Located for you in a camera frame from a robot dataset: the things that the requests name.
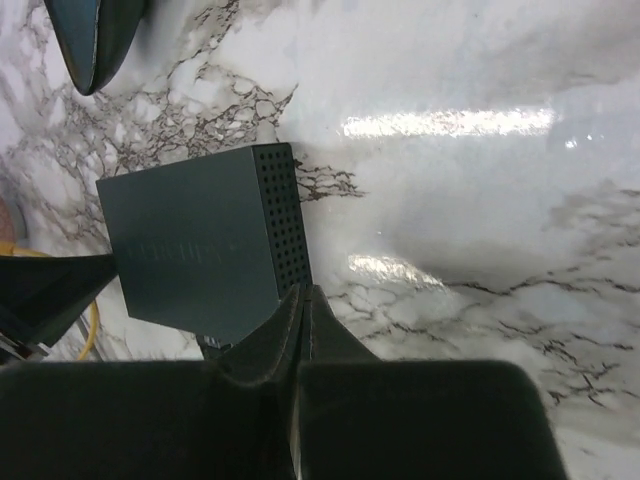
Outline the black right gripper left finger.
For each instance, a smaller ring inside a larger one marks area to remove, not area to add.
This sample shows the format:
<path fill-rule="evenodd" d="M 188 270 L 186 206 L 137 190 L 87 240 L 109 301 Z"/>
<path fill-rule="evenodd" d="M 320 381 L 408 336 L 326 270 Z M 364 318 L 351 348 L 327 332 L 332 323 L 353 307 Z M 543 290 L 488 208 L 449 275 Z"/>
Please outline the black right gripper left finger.
<path fill-rule="evenodd" d="M 267 321 L 222 355 L 227 380 L 246 388 L 281 382 L 298 351 L 302 293 L 299 285 L 291 287 Z"/>

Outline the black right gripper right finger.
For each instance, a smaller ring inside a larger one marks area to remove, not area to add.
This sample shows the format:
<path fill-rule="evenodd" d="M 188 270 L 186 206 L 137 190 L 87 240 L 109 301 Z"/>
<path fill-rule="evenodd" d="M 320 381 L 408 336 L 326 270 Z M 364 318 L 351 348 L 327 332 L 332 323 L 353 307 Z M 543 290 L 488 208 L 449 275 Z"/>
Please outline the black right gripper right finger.
<path fill-rule="evenodd" d="M 335 316 L 318 285 L 309 285 L 302 296 L 302 317 L 297 338 L 297 374 L 322 364 L 371 364 L 380 359 Z"/>

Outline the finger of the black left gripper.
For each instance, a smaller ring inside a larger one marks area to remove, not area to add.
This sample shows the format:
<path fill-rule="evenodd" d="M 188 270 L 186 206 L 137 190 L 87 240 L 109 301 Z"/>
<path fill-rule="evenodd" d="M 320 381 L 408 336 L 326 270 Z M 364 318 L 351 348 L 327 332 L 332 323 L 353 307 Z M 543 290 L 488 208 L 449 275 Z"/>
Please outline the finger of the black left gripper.
<path fill-rule="evenodd" d="M 44 355 L 116 276 L 109 254 L 1 258 L 1 358 Z"/>

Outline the black network switch box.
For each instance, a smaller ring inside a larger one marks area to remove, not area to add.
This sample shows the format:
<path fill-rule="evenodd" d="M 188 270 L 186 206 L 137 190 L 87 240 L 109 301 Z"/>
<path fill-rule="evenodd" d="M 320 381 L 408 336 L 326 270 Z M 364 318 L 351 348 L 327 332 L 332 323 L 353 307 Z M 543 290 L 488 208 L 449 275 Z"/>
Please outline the black network switch box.
<path fill-rule="evenodd" d="M 102 179 L 128 314 L 235 344 L 312 280 L 287 143 Z"/>

